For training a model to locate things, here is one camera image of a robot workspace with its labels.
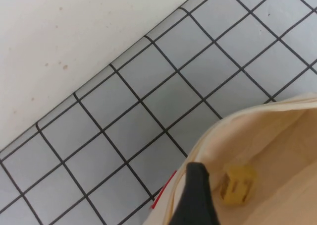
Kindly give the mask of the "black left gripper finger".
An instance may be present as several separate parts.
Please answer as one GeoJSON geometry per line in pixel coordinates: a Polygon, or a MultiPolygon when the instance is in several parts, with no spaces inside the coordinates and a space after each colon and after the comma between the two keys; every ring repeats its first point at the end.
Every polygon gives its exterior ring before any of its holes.
{"type": "Polygon", "coordinates": [[[209,173],[202,163],[188,163],[185,186],[170,225],[218,225],[209,173]]]}

